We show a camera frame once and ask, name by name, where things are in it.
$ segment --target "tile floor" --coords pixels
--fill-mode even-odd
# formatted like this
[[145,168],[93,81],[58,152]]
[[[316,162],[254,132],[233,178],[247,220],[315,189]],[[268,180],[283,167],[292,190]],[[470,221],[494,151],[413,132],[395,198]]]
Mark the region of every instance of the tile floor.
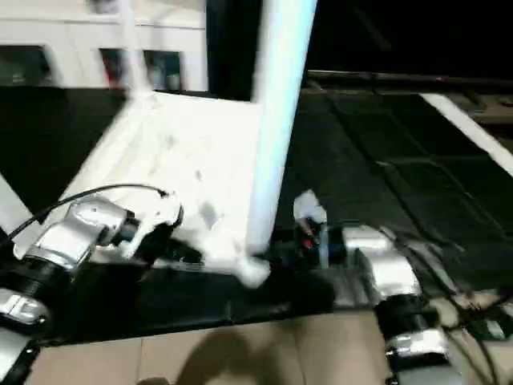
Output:
[[[464,334],[457,339],[475,353]],[[382,385],[389,374],[384,342],[370,312],[45,349],[29,385]],[[513,376],[513,348],[493,347],[503,383]],[[468,383],[480,382],[465,359]]]

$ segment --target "white pole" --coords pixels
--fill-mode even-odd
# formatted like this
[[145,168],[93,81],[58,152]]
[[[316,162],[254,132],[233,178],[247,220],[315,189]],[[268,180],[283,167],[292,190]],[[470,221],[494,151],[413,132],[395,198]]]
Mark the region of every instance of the white pole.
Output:
[[147,68],[143,52],[137,43],[134,12],[131,0],[118,0],[121,30],[123,32],[123,65],[129,76],[131,96],[147,94],[151,91],[147,80]]
[[[0,227],[2,230],[9,234],[30,217],[32,213],[0,174]],[[14,237],[13,241],[17,246],[19,257],[25,253],[26,248],[32,244],[40,232],[41,226],[35,222]]]
[[273,231],[316,5],[317,0],[264,4],[253,96],[262,117],[247,229],[252,252],[264,250]]

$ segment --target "black table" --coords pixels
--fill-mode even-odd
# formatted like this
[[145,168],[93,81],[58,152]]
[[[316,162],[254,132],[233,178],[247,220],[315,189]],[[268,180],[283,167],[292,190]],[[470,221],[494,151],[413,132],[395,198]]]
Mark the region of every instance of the black table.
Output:
[[[122,106],[107,90],[0,89],[0,172],[29,209],[60,196]],[[331,224],[364,221],[458,243],[465,253],[446,250],[441,263],[462,287],[511,283],[513,180],[415,95],[301,95],[277,228],[293,227],[293,199],[307,188]],[[229,276],[91,263],[76,283],[48,345],[370,306],[357,272],[343,268],[277,269],[249,290]]]

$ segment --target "dark background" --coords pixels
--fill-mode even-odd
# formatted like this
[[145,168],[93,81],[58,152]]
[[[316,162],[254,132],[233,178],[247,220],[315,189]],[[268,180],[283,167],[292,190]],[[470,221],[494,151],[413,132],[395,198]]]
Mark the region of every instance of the dark background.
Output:
[[[208,0],[210,91],[249,100],[262,0]],[[308,70],[513,79],[509,14],[484,2],[318,0]]]

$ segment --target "cable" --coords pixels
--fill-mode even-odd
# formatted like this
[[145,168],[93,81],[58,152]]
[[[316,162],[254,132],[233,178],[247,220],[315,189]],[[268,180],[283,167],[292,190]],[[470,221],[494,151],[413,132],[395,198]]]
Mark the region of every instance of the cable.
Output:
[[[461,325],[466,325],[465,327],[468,329],[469,333],[471,333],[473,319],[469,316],[469,314],[472,313],[473,310],[465,309],[463,306],[461,306],[459,303],[457,303],[453,295],[456,293],[440,278],[440,276],[434,271],[433,267],[430,265],[430,263],[426,260],[426,258],[420,254],[417,250],[412,249],[409,247],[404,240],[402,240],[400,237],[393,238],[391,237],[386,231],[384,231],[381,228],[375,228],[380,233],[384,234],[386,237],[388,237],[392,242],[399,243],[399,245],[402,248],[405,248],[410,251],[411,255],[415,257],[417,261],[419,261],[428,274],[433,279],[433,282],[437,285],[437,287],[443,292],[444,298],[456,309],[456,312],[458,313],[458,317],[461,319],[460,323]],[[436,252],[435,250],[431,250],[432,253],[435,254],[435,256],[438,259],[441,259],[441,255]],[[506,301],[505,298],[501,298],[498,301],[495,302],[495,306],[498,304],[503,304],[503,301]],[[443,328],[446,333],[450,333],[454,330],[448,330],[446,327]],[[495,367],[495,364],[493,362],[493,358],[491,357],[490,351],[488,350],[487,346],[485,345],[484,341],[480,338],[476,338],[475,334],[471,335],[474,337],[474,340],[477,342],[479,349],[481,350],[481,353],[483,354],[483,357],[485,358],[487,362],[487,366],[489,368],[489,371],[491,373],[491,383],[492,385],[499,385],[499,376],[497,375],[497,369]]]
[[20,234],[24,229],[26,229],[27,227],[32,225],[34,222],[39,221],[40,219],[43,219],[48,213],[50,213],[51,211],[55,210],[59,206],[65,205],[66,203],[70,203],[72,201],[76,201],[77,199],[80,199],[80,198],[83,198],[83,197],[87,197],[87,196],[92,195],[92,194],[100,193],[102,191],[107,191],[107,190],[113,190],[115,188],[145,188],[147,190],[156,191],[160,195],[160,197],[162,197],[162,198],[169,196],[168,192],[166,192],[166,191],[164,191],[164,190],[162,190],[160,188],[157,188],[157,187],[154,187],[154,186],[149,186],[149,185],[146,185],[146,184],[137,184],[137,183],[107,184],[107,185],[104,185],[104,186],[101,186],[101,187],[92,188],[90,190],[82,191],[82,192],[79,192],[78,194],[75,194],[75,195],[72,195],[70,197],[64,198],[64,199],[62,199],[60,201],[57,201],[54,204],[47,206],[43,210],[38,211],[31,218],[29,218],[26,221],[24,221],[14,231],[12,231],[9,235],[7,235],[7,237],[5,237],[3,239],[3,241],[0,243],[0,247],[3,247],[5,245],[9,245],[9,243],[14,239],[14,237],[16,237],[18,234]]

